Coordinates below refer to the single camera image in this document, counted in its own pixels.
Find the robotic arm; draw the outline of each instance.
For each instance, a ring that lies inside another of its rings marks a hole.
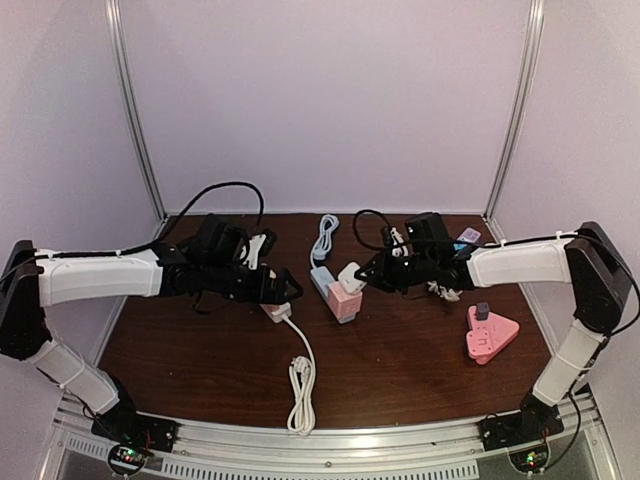
[[[437,213],[410,218],[405,227],[414,253],[394,255],[397,242],[390,227],[384,227],[385,248],[356,272],[356,279],[385,292],[403,293],[410,286],[434,280],[454,290],[520,282],[572,284],[575,319],[522,400],[521,412],[483,423],[487,449],[538,440],[545,428],[551,433],[557,433],[558,428],[561,431],[562,425],[555,420],[556,406],[606,346],[620,323],[631,288],[621,257],[602,228],[587,222],[576,232],[558,233],[555,238],[502,242],[485,248],[466,245],[456,251],[456,241]]]
[[[164,430],[171,426],[161,426],[164,430],[154,435],[158,422],[149,424],[151,417],[136,413],[115,378],[87,364],[52,335],[44,308],[85,298],[169,297],[203,291],[239,302],[283,304],[300,297],[302,288],[288,270],[275,271],[260,263],[275,241],[268,230],[249,238],[243,229],[215,215],[208,215],[195,236],[177,245],[152,243],[130,255],[59,253],[20,241],[0,284],[0,354],[33,364],[77,396],[99,419],[95,433],[145,445],[149,432],[158,437],[152,439],[155,449],[170,451],[171,432]]]

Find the purple-tinted wall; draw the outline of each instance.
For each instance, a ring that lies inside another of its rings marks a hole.
[[[538,70],[497,220],[507,238],[596,220],[640,275],[640,5],[547,2]],[[552,343],[571,323],[571,288],[534,288]],[[636,312],[633,294],[625,321]],[[590,374],[625,478],[638,478],[640,326]]]
[[[168,210],[245,179],[270,211],[481,212],[527,0],[122,2]],[[253,211],[241,190],[196,210]]]
[[[102,0],[5,0],[0,7],[0,263],[13,243],[125,247],[156,226],[118,90]],[[85,355],[114,299],[60,305],[49,324]],[[59,392],[0,358],[0,470],[30,479]]]

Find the pink triangular object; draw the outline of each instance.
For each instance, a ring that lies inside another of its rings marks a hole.
[[[489,312],[486,320],[476,319],[476,306],[469,307],[467,332],[469,356],[479,365],[485,365],[518,336],[520,325],[501,315]]]

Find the brown wooden surface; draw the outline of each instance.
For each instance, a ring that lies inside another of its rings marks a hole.
[[[402,227],[404,217],[391,216]],[[267,258],[286,266],[305,288],[293,320],[314,349],[318,378],[313,396],[318,427],[364,427],[450,420],[515,409],[544,368],[548,350],[516,285],[465,292],[446,303],[435,296],[404,300],[365,289],[356,320],[339,325],[309,280],[309,250],[319,215],[270,215],[263,226],[278,234]],[[350,216],[341,216],[327,262],[337,275],[349,261],[373,252],[355,242]],[[173,240],[195,232],[201,217],[187,217]],[[251,226],[251,218],[236,219]],[[489,233],[477,216],[448,216],[452,236],[471,226]],[[379,222],[363,219],[362,232],[378,242]],[[409,297],[420,296],[416,288]],[[466,310],[487,301],[520,323],[516,340],[486,366],[466,354]],[[260,307],[205,294],[200,316],[192,300],[130,298],[111,336],[101,367],[127,386],[140,410],[173,417],[259,427],[282,427],[292,407],[287,376],[291,358],[306,355],[285,324]]]

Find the white cable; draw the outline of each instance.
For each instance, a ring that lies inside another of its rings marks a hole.
[[[309,256],[311,268],[316,268],[316,261],[321,262],[327,258],[327,254],[333,247],[331,235],[333,235],[333,232],[335,232],[339,226],[340,220],[338,220],[338,217],[335,215],[327,214],[322,217],[318,228],[320,235],[318,236],[316,243],[313,244],[313,247],[311,248],[311,255]]]
[[[306,436],[316,426],[316,414],[311,404],[311,393],[316,383],[316,360],[313,356],[311,345],[309,345],[309,341],[302,333],[302,330],[287,315],[283,315],[282,320],[300,336],[309,352],[309,358],[295,357],[289,367],[289,379],[291,380],[295,405],[287,420],[289,431]]]

